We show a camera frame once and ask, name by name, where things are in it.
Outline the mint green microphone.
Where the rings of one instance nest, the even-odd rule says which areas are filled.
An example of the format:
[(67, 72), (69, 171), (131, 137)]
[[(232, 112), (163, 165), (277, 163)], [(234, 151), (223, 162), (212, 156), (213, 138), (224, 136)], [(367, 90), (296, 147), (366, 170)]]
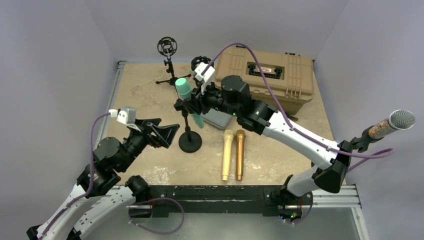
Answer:
[[(175, 81), (175, 87), (178, 95), (182, 100), (187, 100), (191, 98), (192, 87), (189, 84), (188, 80), (185, 77), (180, 77)], [(204, 121), (202, 117), (197, 113), (191, 114), (194, 122), (200, 128), (204, 128)]]

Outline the black stand for green microphone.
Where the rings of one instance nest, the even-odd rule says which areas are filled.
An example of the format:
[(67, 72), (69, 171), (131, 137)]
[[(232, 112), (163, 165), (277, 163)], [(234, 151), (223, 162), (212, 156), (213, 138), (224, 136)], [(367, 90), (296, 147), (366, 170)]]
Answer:
[(182, 133), (178, 139), (179, 148), (185, 153), (195, 153), (202, 146), (202, 138), (197, 132), (191, 131), (188, 122), (189, 112), (183, 106), (183, 100), (177, 99), (173, 106), (176, 111), (181, 111), (181, 115), (184, 118), (185, 124), (184, 133)]

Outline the black round base shockmount stand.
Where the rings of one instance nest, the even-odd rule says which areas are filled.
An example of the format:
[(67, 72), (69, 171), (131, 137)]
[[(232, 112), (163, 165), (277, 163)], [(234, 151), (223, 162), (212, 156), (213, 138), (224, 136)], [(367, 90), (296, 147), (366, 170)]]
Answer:
[(204, 83), (204, 78), (201, 75), (198, 76), (196, 69), (201, 63), (208, 65), (210, 62), (211, 62), (211, 59), (209, 57), (201, 56), (201, 55), (194, 57), (191, 60), (192, 79), (194, 80), (195, 85), (198, 88), (200, 88), (201, 85)]

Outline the cream microphone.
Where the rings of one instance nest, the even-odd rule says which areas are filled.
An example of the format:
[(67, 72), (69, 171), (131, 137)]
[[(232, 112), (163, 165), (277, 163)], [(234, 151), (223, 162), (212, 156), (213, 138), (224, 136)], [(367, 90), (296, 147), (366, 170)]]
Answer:
[(230, 162), (232, 155), (232, 144), (234, 139), (234, 133), (230, 129), (226, 129), (223, 134), (223, 153), (222, 153), (222, 171), (221, 179), (228, 181), (230, 174)]

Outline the gold microphone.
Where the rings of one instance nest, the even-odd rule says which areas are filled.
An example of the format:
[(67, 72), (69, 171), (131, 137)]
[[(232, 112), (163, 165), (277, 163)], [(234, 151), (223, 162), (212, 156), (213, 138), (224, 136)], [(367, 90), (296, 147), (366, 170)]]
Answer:
[(246, 133), (239, 129), (235, 133), (236, 138), (236, 180), (242, 181), (244, 176), (244, 153)]

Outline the black tripod mic stand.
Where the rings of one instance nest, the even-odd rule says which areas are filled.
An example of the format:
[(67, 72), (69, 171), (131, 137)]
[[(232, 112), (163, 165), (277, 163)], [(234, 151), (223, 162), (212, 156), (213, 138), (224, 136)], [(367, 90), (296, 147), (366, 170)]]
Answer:
[(167, 66), (166, 72), (171, 74), (171, 78), (168, 80), (156, 81), (157, 85), (161, 83), (168, 83), (170, 86), (175, 86), (175, 82), (178, 77), (175, 76), (174, 66), (172, 63), (172, 56), (176, 53), (178, 44), (176, 40), (170, 36), (162, 37), (157, 43), (157, 50), (160, 55), (166, 57), (164, 65)]

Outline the black stand for patterned microphone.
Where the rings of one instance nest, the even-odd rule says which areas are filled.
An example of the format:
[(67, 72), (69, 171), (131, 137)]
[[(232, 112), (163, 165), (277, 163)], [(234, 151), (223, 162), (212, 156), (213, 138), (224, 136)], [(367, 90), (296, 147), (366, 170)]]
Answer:
[(372, 138), (368, 134), (362, 135), (361, 137), (354, 137), (350, 140), (350, 144), (354, 150), (358, 153), (364, 153), (368, 150), (369, 146), (376, 143), (383, 138)]

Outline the silver head patterned microphone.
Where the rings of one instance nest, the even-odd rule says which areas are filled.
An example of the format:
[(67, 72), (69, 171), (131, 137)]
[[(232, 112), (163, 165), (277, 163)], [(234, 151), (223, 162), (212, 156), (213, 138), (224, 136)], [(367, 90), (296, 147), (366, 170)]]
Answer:
[(411, 111), (398, 109), (393, 111), (388, 118), (372, 126), (367, 134), (372, 139), (381, 139), (396, 131), (412, 128), (415, 121), (415, 115)]

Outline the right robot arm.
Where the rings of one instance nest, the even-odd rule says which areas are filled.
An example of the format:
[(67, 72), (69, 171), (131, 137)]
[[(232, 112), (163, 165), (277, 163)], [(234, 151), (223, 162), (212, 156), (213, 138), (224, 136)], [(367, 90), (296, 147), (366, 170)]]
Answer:
[(286, 120), (282, 111), (254, 99), (249, 85), (238, 75), (225, 77), (220, 88), (211, 83), (205, 92), (192, 88), (185, 78), (179, 78), (175, 85), (180, 102), (190, 113), (205, 114), (215, 109), (234, 115), (243, 129), (281, 142), (314, 164), (286, 179), (280, 191), (284, 202), (292, 204), (318, 189), (333, 194), (340, 192), (350, 164), (349, 144), (325, 139)]

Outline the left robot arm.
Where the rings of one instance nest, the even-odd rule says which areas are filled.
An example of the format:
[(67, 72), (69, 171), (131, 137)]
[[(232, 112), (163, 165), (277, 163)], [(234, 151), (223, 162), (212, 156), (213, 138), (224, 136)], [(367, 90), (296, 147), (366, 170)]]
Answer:
[(125, 172), (147, 147), (169, 148), (179, 124), (160, 126), (160, 118), (137, 119), (128, 125), (127, 138), (102, 139), (92, 151), (89, 164), (59, 209), (45, 223), (30, 227), (30, 240), (84, 240), (102, 224), (134, 203), (153, 199), (149, 184), (139, 175), (118, 186)]

